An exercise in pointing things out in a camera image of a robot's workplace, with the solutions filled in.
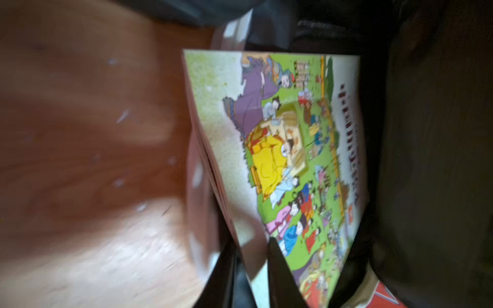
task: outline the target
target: wooden surface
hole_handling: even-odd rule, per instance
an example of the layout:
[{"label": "wooden surface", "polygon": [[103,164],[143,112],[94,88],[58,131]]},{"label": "wooden surface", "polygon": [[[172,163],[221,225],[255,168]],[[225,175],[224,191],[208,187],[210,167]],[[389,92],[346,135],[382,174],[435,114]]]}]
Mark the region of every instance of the wooden surface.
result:
[{"label": "wooden surface", "polygon": [[106,1],[0,4],[0,307],[195,302],[181,49],[211,36]]}]

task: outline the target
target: book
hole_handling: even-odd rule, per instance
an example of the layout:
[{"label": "book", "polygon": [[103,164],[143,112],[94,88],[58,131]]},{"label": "book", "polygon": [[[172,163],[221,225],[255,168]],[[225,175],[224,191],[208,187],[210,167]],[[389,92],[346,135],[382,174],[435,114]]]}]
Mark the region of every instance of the book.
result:
[{"label": "book", "polygon": [[311,308],[326,307],[367,202],[359,57],[184,50],[197,151],[268,307],[274,237]]}]

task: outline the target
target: black hair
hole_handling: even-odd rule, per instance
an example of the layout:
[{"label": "black hair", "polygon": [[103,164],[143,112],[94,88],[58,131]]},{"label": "black hair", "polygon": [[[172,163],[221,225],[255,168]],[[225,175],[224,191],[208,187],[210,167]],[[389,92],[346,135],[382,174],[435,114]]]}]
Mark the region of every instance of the black hair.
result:
[{"label": "black hair", "polygon": [[289,149],[290,150],[293,149],[293,147],[294,147],[294,141],[293,141],[293,139],[288,139],[287,140],[287,143],[289,143]]},{"label": "black hair", "polygon": [[279,110],[279,108],[281,107],[281,101],[279,100],[279,95],[278,95],[278,96],[276,96],[276,97],[274,97],[274,98],[272,99],[272,102],[274,102],[274,101],[277,101],[277,102],[279,103],[279,106],[278,106],[278,107],[277,107],[277,109],[276,109],[276,110]]},{"label": "black hair", "polygon": [[306,228],[306,226],[307,226],[307,217],[305,215],[301,215],[300,223],[303,226],[303,229]]},{"label": "black hair", "polygon": [[294,186],[294,188],[300,186],[300,177],[299,176],[295,176],[293,179],[298,179],[298,183]]}]

